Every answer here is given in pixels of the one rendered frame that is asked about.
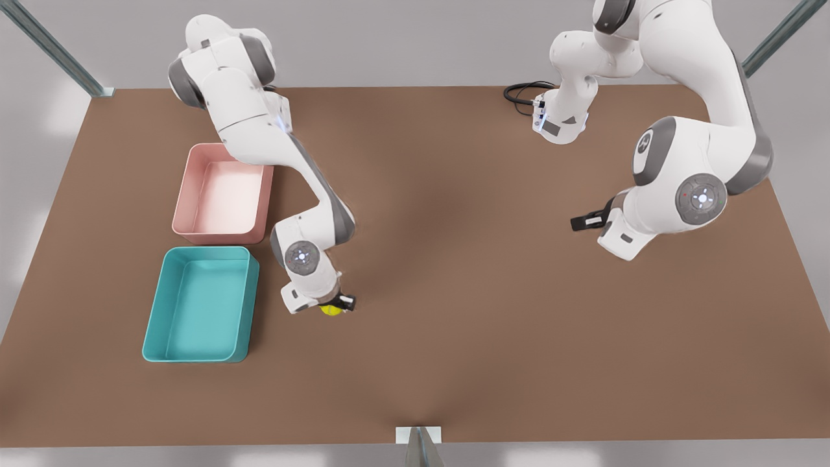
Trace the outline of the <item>teal rectangular tray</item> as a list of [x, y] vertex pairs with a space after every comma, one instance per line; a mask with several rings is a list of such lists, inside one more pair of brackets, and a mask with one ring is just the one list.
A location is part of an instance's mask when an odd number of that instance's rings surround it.
[[143, 340], [150, 363], [240, 363], [247, 356], [260, 264], [241, 246], [164, 255]]

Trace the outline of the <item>pink rectangular tray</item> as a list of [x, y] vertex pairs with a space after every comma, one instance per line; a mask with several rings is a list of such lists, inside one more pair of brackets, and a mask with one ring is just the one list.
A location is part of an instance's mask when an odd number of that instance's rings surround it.
[[193, 245], [254, 245], [266, 236], [274, 168], [238, 162], [223, 144], [190, 148], [172, 230]]

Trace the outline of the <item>silver frame post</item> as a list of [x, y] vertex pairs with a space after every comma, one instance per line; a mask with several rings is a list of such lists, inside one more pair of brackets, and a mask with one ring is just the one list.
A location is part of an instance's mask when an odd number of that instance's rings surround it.
[[51, 60], [92, 98], [113, 97], [115, 89], [101, 86], [98, 80], [34, 18], [19, 0], [0, 0], [0, 11], [21, 29]]
[[742, 67], [745, 77], [757, 72], [795, 32], [801, 29], [828, 0], [800, 0], [800, 2], [765, 36], [755, 50], [744, 60]]
[[396, 444], [406, 444], [404, 467], [445, 467], [438, 454], [442, 443], [441, 426], [412, 426], [396, 428]]

